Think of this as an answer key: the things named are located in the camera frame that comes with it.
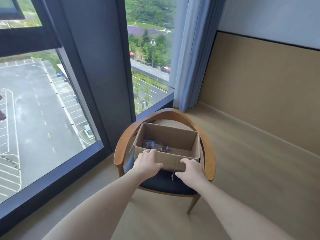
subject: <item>dark blue seat cushion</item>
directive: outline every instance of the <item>dark blue seat cushion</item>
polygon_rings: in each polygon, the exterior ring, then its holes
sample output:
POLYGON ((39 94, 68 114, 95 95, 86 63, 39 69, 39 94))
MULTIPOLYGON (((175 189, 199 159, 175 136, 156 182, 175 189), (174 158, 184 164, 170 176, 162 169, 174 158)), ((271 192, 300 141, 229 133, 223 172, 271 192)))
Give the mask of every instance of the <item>dark blue seat cushion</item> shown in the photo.
MULTIPOLYGON (((131 155, 128 164, 124 168, 127 173, 134 166, 134 153, 131 155)), ((197 192, 185 185, 180 178, 174 175, 172 182, 172 172, 160 170, 154 177, 144 181, 140 186, 149 190, 160 191, 164 193, 180 194, 180 195, 195 195, 197 192)))

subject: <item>baseboard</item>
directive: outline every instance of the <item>baseboard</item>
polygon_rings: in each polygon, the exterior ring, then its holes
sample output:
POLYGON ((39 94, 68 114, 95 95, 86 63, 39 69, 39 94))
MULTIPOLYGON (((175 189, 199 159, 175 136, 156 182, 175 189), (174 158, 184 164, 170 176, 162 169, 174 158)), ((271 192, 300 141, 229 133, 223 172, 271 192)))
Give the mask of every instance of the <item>baseboard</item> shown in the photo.
POLYGON ((295 148, 298 148, 298 149, 300 149, 300 150, 302 150, 302 151, 304 151, 304 152, 306 152, 306 153, 308 153, 308 154, 311 154, 312 156, 315 156, 315 157, 317 157, 317 158, 320 159, 320 156, 319 156, 319 155, 317 155, 317 154, 315 154, 315 153, 313 153, 313 152, 310 152, 310 151, 308 151, 308 150, 306 150, 306 149, 303 149, 302 147, 299 147, 299 146, 297 146, 297 145, 294 145, 294 144, 292 144, 291 142, 286 141, 286 140, 284 140, 284 139, 282 139, 282 138, 280 138, 280 137, 277 137, 277 136, 275 136, 275 135, 273 135, 273 134, 271 134, 271 133, 269 133, 269 132, 266 132, 266 131, 263 130, 263 129, 260 129, 260 128, 255 127, 255 126, 253 126, 253 125, 251 125, 251 124, 249 124, 249 123, 247 123, 247 122, 244 122, 244 121, 242 121, 242 120, 239 120, 238 118, 233 117, 232 115, 229 115, 229 114, 227 114, 227 113, 225 113, 225 112, 222 112, 222 111, 216 109, 215 107, 212 107, 212 106, 210 106, 210 105, 208 105, 208 104, 206 104, 206 103, 204 103, 204 102, 198 101, 198 103, 199 103, 199 104, 203 104, 203 105, 205 105, 206 107, 209 107, 210 109, 213 109, 213 110, 216 111, 217 113, 222 114, 222 115, 224 115, 224 116, 226 116, 226 117, 228 117, 228 118, 230 118, 230 119, 232 119, 232 120, 234 120, 234 121, 237 121, 237 122, 239 122, 239 123, 241 123, 241 124, 244 124, 244 125, 246 125, 246 126, 250 126, 250 127, 254 128, 254 129, 256 129, 256 130, 259 130, 259 131, 261 131, 261 132, 263 132, 263 133, 265 133, 265 134, 267 134, 267 135, 269 135, 269 136, 272 136, 272 137, 274 137, 274 138, 277 138, 277 139, 280 140, 280 141, 283 141, 283 142, 285 142, 285 143, 287 143, 287 144, 289 144, 289 145, 291 145, 291 146, 293 146, 293 147, 295 147, 295 148))

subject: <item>person's left hand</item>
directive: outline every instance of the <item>person's left hand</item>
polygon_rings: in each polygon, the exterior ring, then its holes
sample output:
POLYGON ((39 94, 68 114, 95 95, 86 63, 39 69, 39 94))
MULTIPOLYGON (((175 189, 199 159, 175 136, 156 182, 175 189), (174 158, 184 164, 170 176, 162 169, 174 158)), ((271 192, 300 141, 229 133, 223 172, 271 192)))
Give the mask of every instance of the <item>person's left hand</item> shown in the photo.
POLYGON ((142 182, 155 176, 163 167, 162 163, 155 163, 156 153, 156 149, 146 149, 134 161, 132 170, 139 174, 142 182))

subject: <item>white wall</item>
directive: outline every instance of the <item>white wall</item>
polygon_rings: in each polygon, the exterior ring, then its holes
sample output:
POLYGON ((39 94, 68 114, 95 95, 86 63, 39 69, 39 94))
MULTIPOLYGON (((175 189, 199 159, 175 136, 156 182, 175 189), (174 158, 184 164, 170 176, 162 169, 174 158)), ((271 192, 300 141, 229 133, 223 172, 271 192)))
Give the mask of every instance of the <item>white wall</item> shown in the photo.
POLYGON ((219 30, 320 49, 320 0, 226 0, 219 30))

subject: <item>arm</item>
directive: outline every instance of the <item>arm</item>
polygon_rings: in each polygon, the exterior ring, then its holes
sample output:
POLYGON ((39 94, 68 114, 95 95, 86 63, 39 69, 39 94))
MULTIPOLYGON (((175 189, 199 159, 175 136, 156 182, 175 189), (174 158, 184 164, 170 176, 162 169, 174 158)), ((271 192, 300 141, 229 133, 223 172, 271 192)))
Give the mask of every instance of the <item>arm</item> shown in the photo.
POLYGON ((206 200, 232 240, 293 239, 268 219, 214 186, 206 178, 200 163, 187 158, 181 162, 186 164, 186 171, 176 172, 177 177, 206 200))
POLYGON ((43 239, 110 239, 134 191, 162 168, 155 163, 156 151, 140 153, 129 172, 82 202, 43 239))

